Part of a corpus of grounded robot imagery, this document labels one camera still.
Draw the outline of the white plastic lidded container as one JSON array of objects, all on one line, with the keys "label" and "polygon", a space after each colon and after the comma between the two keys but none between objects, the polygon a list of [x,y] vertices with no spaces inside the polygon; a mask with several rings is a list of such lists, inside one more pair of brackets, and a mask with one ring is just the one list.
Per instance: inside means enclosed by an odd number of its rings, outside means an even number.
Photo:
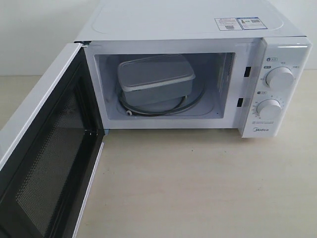
[{"label": "white plastic lidded container", "polygon": [[125,101],[131,106],[159,103],[192,92],[194,70],[180,54],[122,62],[117,69]]}]

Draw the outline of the white microwave door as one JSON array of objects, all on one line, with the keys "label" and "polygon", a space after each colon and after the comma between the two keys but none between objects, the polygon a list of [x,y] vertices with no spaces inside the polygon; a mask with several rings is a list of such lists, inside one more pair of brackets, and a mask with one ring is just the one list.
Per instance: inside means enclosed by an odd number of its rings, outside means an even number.
[{"label": "white microwave door", "polygon": [[104,129],[81,42],[67,44],[0,132],[0,235],[74,238]]}]

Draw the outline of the white Midea microwave oven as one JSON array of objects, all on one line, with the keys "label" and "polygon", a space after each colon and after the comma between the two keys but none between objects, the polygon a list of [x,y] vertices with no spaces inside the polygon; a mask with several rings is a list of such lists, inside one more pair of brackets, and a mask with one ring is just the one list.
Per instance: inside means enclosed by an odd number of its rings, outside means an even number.
[{"label": "white Midea microwave oven", "polygon": [[[79,32],[103,128],[237,129],[244,138],[277,135],[312,44],[266,0],[103,0]],[[131,106],[118,81],[125,61],[180,54],[196,78],[191,94]],[[292,86],[272,90],[267,74],[287,67]],[[275,119],[257,105],[277,100]]]}]

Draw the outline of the lower white timer knob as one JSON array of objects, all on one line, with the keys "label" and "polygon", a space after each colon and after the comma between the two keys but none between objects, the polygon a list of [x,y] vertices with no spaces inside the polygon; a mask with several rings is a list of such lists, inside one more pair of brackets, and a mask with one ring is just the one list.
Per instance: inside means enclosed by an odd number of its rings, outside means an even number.
[{"label": "lower white timer knob", "polygon": [[280,103],[275,99],[267,99],[257,105],[256,112],[261,119],[271,120],[280,115]]}]

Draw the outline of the upper white power knob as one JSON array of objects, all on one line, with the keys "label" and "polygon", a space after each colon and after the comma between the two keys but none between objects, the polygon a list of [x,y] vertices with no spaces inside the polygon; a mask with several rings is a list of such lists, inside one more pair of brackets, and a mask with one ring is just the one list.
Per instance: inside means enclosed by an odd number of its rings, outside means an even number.
[{"label": "upper white power knob", "polygon": [[294,75],[287,67],[278,67],[270,71],[266,78],[266,84],[272,90],[286,89],[294,83]]}]

